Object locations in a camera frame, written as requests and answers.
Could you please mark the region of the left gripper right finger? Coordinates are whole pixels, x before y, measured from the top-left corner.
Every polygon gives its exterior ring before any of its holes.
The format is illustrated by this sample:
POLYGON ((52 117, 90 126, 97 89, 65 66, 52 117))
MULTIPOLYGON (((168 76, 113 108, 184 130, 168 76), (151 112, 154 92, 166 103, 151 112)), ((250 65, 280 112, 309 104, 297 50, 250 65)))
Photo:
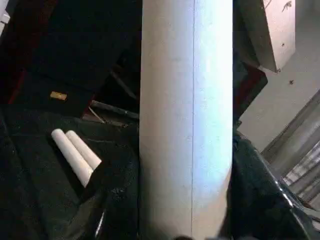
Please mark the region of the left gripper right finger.
POLYGON ((230 232, 235 240, 318 240, 320 213, 298 198, 241 133, 232 138, 230 232))

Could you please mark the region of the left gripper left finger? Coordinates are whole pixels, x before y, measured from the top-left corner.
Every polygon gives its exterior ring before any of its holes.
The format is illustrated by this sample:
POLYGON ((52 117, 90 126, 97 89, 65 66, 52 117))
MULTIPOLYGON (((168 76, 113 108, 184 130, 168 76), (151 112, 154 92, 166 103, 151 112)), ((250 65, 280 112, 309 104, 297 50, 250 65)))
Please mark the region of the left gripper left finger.
POLYGON ((102 162, 84 189, 64 239, 137 239, 138 173, 136 160, 102 162))

